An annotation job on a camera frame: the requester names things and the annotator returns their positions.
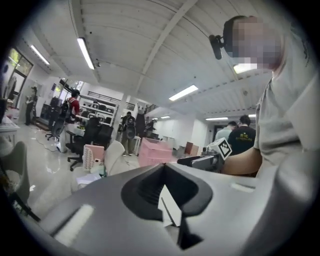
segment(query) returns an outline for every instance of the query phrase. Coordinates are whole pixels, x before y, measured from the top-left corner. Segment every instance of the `fluorescent light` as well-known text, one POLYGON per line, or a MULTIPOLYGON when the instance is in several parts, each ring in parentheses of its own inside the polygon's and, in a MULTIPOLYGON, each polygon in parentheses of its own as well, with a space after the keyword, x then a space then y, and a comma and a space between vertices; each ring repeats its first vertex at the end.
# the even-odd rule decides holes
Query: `fluorescent light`
POLYGON ((212 117, 212 118, 206 118, 207 121, 216 121, 216 120, 228 120, 228 117, 212 117))
POLYGON ((41 60, 43 60, 43 62, 47 65, 50 65, 49 61, 46 60, 45 57, 43 57, 43 55, 38 51, 38 49, 34 46, 34 45, 31 45, 30 46, 32 48, 32 50, 34 50, 34 52, 40 57, 41 60))
POLYGON ((86 60, 86 63, 88 64, 89 68, 94 70, 95 67, 94 67, 94 64, 92 63, 91 61, 91 58, 89 56, 89 52, 88 52, 88 49, 87 49, 87 46, 86 46, 86 42, 85 42, 85 39, 82 38, 82 37, 79 37, 78 39, 78 44, 80 46, 80 49, 82 51, 82 54, 86 60))
POLYGON ((178 92, 177 94, 173 95, 172 97, 169 98, 169 100, 175 101, 175 100, 180 99, 181 97, 186 96, 187 94, 190 94, 196 90, 198 90, 198 88, 193 84, 190 87, 188 87, 187 89, 184 89, 184 90, 178 92))
POLYGON ((256 70, 257 68, 258 68, 257 64, 254 64, 254 63, 241 63, 233 66, 233 69, 237 74, 240 74, 242 72, 246 72, 249 70, 256 70))

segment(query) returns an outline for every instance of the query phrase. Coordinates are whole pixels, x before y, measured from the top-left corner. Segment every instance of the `pink crate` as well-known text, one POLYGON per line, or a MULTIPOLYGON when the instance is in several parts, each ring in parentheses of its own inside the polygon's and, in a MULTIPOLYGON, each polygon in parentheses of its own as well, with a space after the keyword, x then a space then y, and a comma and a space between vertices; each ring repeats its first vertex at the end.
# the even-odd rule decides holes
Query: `pink crate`
POLYGON ((166 141, 143 138, 140 146, 138 162, 140 167, 170 162, 172 148, 166 141))

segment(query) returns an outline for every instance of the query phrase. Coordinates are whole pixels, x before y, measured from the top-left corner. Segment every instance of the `red shirt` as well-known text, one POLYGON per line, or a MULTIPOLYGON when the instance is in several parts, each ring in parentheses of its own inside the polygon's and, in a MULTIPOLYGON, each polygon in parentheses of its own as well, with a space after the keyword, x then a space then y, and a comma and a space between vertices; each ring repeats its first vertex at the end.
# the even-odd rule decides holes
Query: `red shirt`
POLYGON ((79 101, 75 97, 70 97, 67 99, 67 101, 70 103, 71 114, 75 116, 79 115, 79 112, 80 112, 79 101))

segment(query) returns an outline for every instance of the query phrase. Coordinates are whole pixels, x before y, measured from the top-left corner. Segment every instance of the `gray plastic device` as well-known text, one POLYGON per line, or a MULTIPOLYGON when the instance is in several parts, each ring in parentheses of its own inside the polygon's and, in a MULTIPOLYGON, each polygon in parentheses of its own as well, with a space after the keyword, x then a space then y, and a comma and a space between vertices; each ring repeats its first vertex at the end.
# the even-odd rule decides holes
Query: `gray plastic device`
POLYGON ((289 156, 259 178, 177 163, 97 180, 57 205, 29 231, 53 255, 268 255, 296 230, 319 188, 319 150, 289 156), (162 224, 166 185, 182 211, 178 243, 162 224), (71 247, 52 237, 83 204, 94 213, 71 247))

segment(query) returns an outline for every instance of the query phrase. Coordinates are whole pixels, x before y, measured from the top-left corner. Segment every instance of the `white ceiling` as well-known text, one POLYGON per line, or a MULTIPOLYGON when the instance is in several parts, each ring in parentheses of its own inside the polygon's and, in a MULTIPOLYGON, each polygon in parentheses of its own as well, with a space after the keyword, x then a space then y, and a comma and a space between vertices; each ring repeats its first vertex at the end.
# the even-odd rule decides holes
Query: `white ceiling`
POLYGON ((53 76, 126 91, 183 114, 237 116, 255 108, 271 74, 236 74, 226 54, 215 59, 208 36, 222 35, 233 16, 263 14, 260 0, 52 0, 18 45, 53 76), (95 71, 77 37, 85 37, 94 65, 100 63, 95 71), (192 84, 199 90, 169 101, 192 84))

